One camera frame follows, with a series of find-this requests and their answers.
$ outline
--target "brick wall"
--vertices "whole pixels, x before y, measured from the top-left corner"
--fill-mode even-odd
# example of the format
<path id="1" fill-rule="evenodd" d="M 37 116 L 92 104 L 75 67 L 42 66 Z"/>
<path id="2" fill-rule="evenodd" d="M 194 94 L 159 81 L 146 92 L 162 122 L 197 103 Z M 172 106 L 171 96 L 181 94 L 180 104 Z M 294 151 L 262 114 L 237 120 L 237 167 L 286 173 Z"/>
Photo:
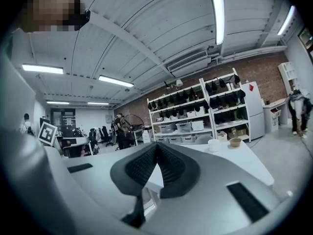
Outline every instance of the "brick wall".
<path id="1" fill-rule="evenodd" d="M 264 102 L 267 100 L 274 102 L 281 98 L 287 97 L 285 86 L 278 70 L 278 65 L 284 62 L 288 62 L 288 59 L 283 52 L 259 55 L 237 60 L 216 66 L 214 68 L 182 79 L 182 89 L 198 84 L 199 78 L 203 77 L 204 80 L 213 79 L 214 77 L 232 73 L 232 68 L 235 68 L 243 84 L 246 83 L 246 80 L 249 82 L 256 81 L 259 87 L 261 98 L 263 98 Z M 172 92 L 175 92 L 175 89 L 168 90 L 168 93 Z M 165 87 L 155 90 L 126 105 L 119 107 L 118 109 L 114 110 L 114 115 L 118 113 L 122 113 L 125 116 L 128 114 L 135 114 L 140 116 L 145 124 L 151 124 L 147 106 L 147 98 L 152 100 L 162 96 L 163 94 L 166 94 Z"/>

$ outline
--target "air conditioning unit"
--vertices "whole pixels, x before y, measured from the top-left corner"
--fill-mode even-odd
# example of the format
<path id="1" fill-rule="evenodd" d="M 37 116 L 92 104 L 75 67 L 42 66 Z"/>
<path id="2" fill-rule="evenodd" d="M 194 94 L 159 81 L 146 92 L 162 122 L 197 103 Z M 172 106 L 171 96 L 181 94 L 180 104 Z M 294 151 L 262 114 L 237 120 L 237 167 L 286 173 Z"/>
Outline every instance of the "air conditioning unit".
<path id="1" fill-rule="evenodd" d="M 211 57 L 207 56 L 206 50 L 172 63 L 167 69 L 175 76 L 181 77 L 207 67 L 211 63 Z"/>

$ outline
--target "black pants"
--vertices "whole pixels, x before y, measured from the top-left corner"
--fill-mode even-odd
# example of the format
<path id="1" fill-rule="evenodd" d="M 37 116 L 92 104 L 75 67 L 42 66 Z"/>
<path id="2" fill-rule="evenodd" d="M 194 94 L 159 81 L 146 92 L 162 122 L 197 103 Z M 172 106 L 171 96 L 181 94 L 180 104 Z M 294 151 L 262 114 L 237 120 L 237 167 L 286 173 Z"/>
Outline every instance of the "black pants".
<path id="1" fill-rule="evenodd" d="M 118 147 L 120 150 L 123 150 L 129 147 L 128 140 L 125 137 L 124 133 L 117 134 L 117 142 L 118 142 Z"/>
<path id="2" fill-rule="evenodd" d="M 291 113 L 292 119 L 292 132 L 297 131 L 297 117 L 295 110 L 292 108 L 290 101 L 288 102 L 288 108 Z M 301 115 L 301 130 L 304 131 L 307 128 L 308 118 L 304 114 Z"/>

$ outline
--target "white refrigerator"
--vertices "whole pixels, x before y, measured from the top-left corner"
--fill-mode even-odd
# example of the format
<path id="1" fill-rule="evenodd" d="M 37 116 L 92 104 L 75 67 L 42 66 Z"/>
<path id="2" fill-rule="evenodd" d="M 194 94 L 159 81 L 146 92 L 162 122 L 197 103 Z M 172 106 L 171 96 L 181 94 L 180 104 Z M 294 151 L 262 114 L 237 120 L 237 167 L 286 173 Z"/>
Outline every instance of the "white refrigerator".
<path id="1" fill-rule="evenodd" d="M 261 96 L 256 82 L 243 84 L 242 87 L 246 94 L 245 103 L 247 105 L 250 116 L 249 133 L 251 140 L 253 140 L 264 136 L 265 134 L 264 113 Z"/>

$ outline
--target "white wall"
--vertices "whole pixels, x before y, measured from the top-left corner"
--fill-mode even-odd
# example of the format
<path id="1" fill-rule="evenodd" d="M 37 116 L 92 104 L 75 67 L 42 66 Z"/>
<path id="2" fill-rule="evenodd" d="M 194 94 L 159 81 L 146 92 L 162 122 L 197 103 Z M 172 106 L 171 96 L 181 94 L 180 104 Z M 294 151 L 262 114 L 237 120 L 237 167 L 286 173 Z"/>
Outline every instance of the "white wall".
<path id="1" fill-rule="evenodd" d="M 47 113 L 50 115 L 49 110 L 45 108 L 38 100 L 35 100 L 33 123 L 36 136 L 38 136 L 40 130 L 40 118 L 46 117 Z"/>
<path id="2" fill-rule="evenodd" d="M 113 119 L 113 110 L 100 109 L 76 109 L 76 127 L 86 131 L 87 135 L 91 128 L 101 128 L 106 126 L 107 131 L 111 128 L 111 123 L 106 123 L 106 115 L 111 115 Z"/>
<path id="3" fill-rule="evenodd" d="M 35 92 L 16 71 L 12 63 L 0 53 L 0 128 L 18 130 L 24 114 L 34 119 Z"/>
<path id="4" fill-rule="evenodd" d="M 302 26 L 299 26 L 288 40 L 285 55 L 293 63 L 301 87 L 307 90 L 311 94 L 311 99 L 313 99 L 313 64 L 308 52 L 298 38 L 301 29 Z"/>

